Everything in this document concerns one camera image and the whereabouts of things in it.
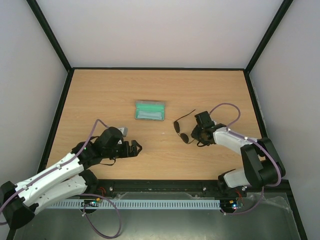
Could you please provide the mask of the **grey felt glasses case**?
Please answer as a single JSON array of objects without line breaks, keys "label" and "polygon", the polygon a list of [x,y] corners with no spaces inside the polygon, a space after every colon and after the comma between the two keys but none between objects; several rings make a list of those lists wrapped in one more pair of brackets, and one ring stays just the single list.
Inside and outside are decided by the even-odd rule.
[{"label": "grey felt glasses case", "polygon": [[[152,101],[152,100],[137,100],[135,102],[135,114],[136,120],[148,120],[148,121],[163,121],[165,119],[165,102],[163,101]],[[138,113],[144,112],[159,112],[162,114],[162,120],[144,119],[137,118]]]}]

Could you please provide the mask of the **light blue cleaning cloth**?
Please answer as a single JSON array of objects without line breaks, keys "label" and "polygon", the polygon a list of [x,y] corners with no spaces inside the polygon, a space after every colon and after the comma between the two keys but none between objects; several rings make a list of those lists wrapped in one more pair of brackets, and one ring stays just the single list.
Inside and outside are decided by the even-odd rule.
[{"label": "light blue cleaning cloth", "polygon": [[159,120],[163,119],[161,112],[140,111],[137,115],[138,119]]}]

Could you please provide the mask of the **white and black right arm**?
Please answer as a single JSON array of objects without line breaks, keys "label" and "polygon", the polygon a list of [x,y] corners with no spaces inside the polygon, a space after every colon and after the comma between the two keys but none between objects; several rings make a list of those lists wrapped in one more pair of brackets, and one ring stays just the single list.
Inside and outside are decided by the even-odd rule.
[{"label": "white and black right arm", "polygon": [[273,142],[263,137],[250,138],[232,131],[211,119],[207,111],[196,114],[196,126],[191,137],[201,146],[220,145],[239,154],[242,168],[218,176],[218,191],[229,196],[237,187],[276,187],[286,170]]}]

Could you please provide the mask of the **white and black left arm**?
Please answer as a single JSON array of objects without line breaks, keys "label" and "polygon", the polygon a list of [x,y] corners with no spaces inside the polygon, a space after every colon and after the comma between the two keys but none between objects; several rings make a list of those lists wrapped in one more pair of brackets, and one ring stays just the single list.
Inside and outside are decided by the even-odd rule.
[{"label": "white and black left arm", "polygon": [[92,194],[98,179],[90,167],[103,159],[133,158],[142,146],[136,141],[125,141],[127,128],[109,127],[99,136],[90,135],[65,157],[38,174],[0,187],[0,212],[5,225],[16,230],[29,223],[46,207],[81,194]]}]

